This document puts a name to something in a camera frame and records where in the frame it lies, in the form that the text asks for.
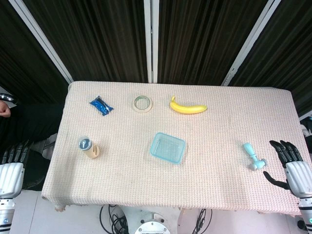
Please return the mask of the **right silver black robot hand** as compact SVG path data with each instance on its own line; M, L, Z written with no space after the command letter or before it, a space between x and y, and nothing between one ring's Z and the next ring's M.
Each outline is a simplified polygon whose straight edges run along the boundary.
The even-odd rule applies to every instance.
M297 198L310 198L312 196L312 169L305 162L299 150L290 142L271 140L270 144L277 152L286 175L286 181L278 181L263 172L265 178L277 187L291 191Z

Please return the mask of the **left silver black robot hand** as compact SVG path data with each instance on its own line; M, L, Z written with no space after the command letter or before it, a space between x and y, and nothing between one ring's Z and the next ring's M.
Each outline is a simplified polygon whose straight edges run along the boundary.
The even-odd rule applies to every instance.
M29 141L15 144L0 155L0 198L13 199L22 189Z

